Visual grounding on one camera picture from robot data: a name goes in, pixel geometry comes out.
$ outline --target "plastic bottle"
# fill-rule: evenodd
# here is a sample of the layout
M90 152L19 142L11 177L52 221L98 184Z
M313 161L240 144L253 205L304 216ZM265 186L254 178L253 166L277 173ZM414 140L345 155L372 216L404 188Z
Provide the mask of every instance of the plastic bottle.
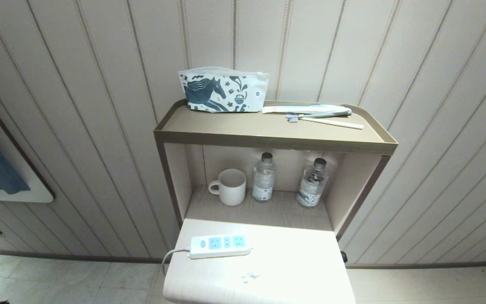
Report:
M254 179L252 196L260 202L268 201L273 194L276 177L276 165L273 155L269 152L262 154L262 159L254 165Z
M323 158L317 158L312 166L305 168L297 192L297 201L303 206L316 206L318 204L329 179L325 168L326 160Z

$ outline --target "white ribbed mug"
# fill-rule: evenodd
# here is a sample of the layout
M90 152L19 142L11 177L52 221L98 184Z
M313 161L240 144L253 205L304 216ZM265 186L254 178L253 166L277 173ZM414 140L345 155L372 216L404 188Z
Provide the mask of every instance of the white ribbed mug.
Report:
M219 190L211 189L212 186L218 185ZM226 169L219 174L219 179L209 184L209 191L218 195L220 201L226 206L237 206L245 198L245 187L247 186L247 177L245 173L238 169Z

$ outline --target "mug handle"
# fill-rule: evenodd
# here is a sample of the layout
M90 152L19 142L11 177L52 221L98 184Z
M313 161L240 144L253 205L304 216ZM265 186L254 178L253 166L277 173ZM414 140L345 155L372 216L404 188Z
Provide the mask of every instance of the mug handle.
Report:
M214 195L219 195L219 194L220 194L220 191L211 189L211 187L212 187L212 186L214 186L214 185L219 185L219 181L212 181L212 182L211 182L211 183L208 185L208 189L209 189L209 191L210 191L212 194L214 194Z

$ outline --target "power strip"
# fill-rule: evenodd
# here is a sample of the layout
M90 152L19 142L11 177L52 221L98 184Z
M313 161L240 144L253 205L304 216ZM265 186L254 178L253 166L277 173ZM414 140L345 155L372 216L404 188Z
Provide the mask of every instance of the power strip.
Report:
M191 239L189 258L218 258L247 255L251 252L247 237L240 234L194 236Z

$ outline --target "striped wall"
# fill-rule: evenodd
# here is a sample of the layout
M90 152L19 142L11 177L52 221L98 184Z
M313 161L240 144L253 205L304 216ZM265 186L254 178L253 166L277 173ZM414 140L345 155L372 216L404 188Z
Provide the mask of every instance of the striped wall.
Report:
M176 71L368 109L399 148L351 263L486 261L486 1L0 1L0 117L56 193L0 202L0 250L158 258L178 235L152 130Z

